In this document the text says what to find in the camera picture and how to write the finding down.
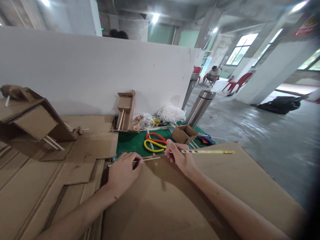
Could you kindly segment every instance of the green wall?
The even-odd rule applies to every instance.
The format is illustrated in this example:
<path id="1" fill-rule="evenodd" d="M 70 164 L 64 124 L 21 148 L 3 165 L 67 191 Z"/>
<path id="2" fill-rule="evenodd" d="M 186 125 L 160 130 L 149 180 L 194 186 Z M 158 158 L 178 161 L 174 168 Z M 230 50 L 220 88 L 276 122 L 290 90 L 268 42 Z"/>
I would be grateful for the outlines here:
<path id="1" fill-rule="evenodd" d="M 174 29 L 150 25 L 148 28 L 148 42 L 172 44 Z"/>
<path id="2" fill-rule="evenodd" d="M 199 32 L 182 31 L 179 46 L 194 48 Z"/>

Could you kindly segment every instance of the red sign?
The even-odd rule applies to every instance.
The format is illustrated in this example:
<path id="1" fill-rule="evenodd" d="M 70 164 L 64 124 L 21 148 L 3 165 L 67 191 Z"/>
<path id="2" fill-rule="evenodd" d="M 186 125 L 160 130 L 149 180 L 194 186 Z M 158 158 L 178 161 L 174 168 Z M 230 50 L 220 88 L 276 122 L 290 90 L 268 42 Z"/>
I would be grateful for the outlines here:
<path id="1" fill-rule="evenodd" d="M 307 21 L 296 31 L 294 35 L 306 35 L 311 33 L 315 26 L 318 25 L 318 21 L 316 20 L 315 15 L 308 18 Z"/>

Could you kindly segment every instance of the red plastic chair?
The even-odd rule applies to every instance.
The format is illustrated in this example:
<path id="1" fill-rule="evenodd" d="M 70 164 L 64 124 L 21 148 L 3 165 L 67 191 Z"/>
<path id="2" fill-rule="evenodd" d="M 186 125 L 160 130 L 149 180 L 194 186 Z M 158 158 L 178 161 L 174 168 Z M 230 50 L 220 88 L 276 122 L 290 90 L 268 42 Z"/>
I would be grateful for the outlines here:
<path id="1" fill-rule="evenodd" d="M 230 92 L 232 92 L 232 90 L 234 89 L 234 87 L 238 84 L 238 89 L 236 91 L 236 93 L 239 91 L 239 89 L 242 87 L 242 85 L 244 84 L 244 82 L 252 75 L 252 73 L 246 73 L 245 75 L 243 75 L 238 82 L 228 82 L 228 84 L 224 87 L 223 90 L 226 89 L 227 86 L 230 85 L 228 91 L 230 90 Z"/>
<path id="2" fill-rule="evenodd" d="M 195 68 L 193 69 L 193 73 L 199 73 L 199 74 L 200 74 L 200 72 L 201 72 L 201 67 L 195 67 Z"/>

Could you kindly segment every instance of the yellow scissors handle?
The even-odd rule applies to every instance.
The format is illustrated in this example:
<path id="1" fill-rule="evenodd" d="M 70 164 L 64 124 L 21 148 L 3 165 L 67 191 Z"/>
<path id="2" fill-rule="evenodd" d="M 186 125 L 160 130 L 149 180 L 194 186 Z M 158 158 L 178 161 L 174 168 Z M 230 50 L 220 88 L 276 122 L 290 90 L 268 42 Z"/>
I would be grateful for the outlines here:
<path id="1" fill-rule="evenodd" d="M 149 148 L 149 147 L 147 146 L 147 142 L 150 142 L 150 143 L 152 143 L 153 145 L 156 145 L 156 146 L 158 146 L 158 147 L 162 147 L 162 149 L 152 150 L 151 148 Z M 159 144 L 159 143 L 156 143 L 156 142 L 154 142 L 154 141 L 152 141 L 152 140 L 149 140 L 149 139 L 145 140 L 143 144 L 144 144 L 145 148 L 146 148 L 147 150 L 149 150 L 150 152 L 163 152 L 164 149 L 167 148 L 167 146 L 163 146 L 163 145 L 161 145 L 161 144 Z"/>

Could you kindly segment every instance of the white board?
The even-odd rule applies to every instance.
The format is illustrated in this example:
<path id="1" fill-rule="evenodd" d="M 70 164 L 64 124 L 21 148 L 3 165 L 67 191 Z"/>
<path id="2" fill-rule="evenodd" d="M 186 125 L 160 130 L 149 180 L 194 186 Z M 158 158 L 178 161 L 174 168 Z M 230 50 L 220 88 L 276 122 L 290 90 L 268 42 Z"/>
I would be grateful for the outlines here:
<path id="1" fill-rule="evenodd" d="M 118 92 L 136 112 L 182 107 L 197 49 L 0 26 L 0 84 L 29 87 L 60 115 L 118 114 Z"/>

